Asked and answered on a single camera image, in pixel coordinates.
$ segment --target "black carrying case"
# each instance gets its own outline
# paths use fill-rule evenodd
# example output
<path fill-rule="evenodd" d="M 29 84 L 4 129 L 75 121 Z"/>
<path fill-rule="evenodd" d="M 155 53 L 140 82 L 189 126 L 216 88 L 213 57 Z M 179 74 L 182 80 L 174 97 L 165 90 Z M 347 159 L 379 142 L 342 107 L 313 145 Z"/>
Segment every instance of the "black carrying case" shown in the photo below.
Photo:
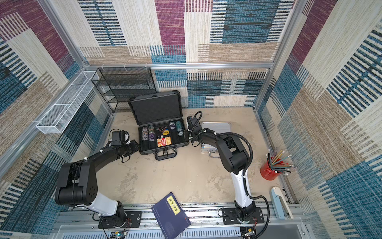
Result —
<path fill-rule="evenodd" d="M 150 94 L 146 96 L 137 96 L 130 98 L 130 108 L 133 112 L 134 118 L 139 125 L 139 153 L 142 155 L 155 154 L 156 160 L 164 160 L 176 156 L 176 149 L 179 147 L 187 146 L 189 143 L 188 131 L 185 128 L 182 119 L 182 105 L 180 101 L 179 91 L 169 91 L 157 94 Z M 179 136 L 177 127 L 171 129 L 170 122 L 176 123 L 180 121 L 182 126 L 183 135 Z M 142 129 L 153 126 L 155 130 L 155 140 L 143 140 Z M 165 146 L 158 146 L 158 140 L 163 142 L 163 138 L 170 137 L 171 144 Z"/>

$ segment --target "case lid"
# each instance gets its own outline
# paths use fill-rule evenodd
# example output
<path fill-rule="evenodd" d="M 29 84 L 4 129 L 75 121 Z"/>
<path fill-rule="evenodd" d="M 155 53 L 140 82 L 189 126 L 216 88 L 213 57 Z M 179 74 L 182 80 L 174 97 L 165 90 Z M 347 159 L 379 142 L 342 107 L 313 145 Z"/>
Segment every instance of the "case lid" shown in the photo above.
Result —
<path fill-rule="evenodd" d="M 179 91 L 137 96 L 129 105 L 138 125 L 183 117 Z"/>

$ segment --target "book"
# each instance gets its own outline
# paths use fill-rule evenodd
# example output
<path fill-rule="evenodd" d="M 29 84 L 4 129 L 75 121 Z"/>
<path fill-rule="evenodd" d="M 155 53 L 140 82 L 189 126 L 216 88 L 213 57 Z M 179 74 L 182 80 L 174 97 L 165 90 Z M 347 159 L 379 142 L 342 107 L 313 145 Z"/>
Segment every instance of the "book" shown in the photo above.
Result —
<path fill-rule="evenodd" d="M 191 225 L 186 213 L 170 192 L 151 207 L 166 239 L 174 239 Z"/>

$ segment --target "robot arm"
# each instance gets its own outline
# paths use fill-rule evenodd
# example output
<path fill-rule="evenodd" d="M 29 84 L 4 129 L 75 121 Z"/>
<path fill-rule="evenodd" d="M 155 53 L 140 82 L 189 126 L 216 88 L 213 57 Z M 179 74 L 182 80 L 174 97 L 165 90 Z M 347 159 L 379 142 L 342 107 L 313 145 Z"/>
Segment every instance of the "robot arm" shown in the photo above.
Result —
<path fill-rule="evenodd" d="M 263 198 L 268 205 L 264 196 L 252 197 L 247 183 L 248 167 L 252 162 L 253 152 L 250 143 L 241 135 L 236 133 L 221 133 L 218 134 L 208 128 L 202 128 L 199 120 L 202 112 L 197 112 L 194 117 L 187 118 L 189 138 L 194 143 L 205 143 L 215 146 L 218 149 L 220 160 L 224 168 L 231 174 L 233 186 L 235 189 L 235 212 L 238 221 L 248 223 L 252 218 L 256 205 L 253 199 Z M 246 142 L 250 155 L 244 148 L 241 140 Z"/>
<path fill-rule="evenodd" d="M 79 206 L 100 213 L 102 223 L 111 224 L 116 228 L 123 225 L 126 215 L 122 203 L 98 192 L 96 172 L 122 156 L 129 156 L 138 150 L 135 141 L 130 143 L 128 137 L 126 131 L 113 132 L 112 141 L 98 153 L 62 165 L 55 193 L 56 203 Z"/>

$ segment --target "yellow book title label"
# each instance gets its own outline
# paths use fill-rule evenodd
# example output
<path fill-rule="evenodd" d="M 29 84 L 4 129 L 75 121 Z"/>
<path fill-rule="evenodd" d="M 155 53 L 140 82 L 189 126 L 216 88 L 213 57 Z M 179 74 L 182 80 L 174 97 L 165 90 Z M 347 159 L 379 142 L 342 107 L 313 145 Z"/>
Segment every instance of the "yellow book title label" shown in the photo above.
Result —
<path fill-rule="evenodd" d="M 168 203 L 170 204 L 171 209 L 174 211 L 174 214 L 178 214 L 180 212 L 180 209 L 178 205 L 176 204 L 175 200 L 172 198 L 172 196 L 169 196 L 167 198 Z"/>

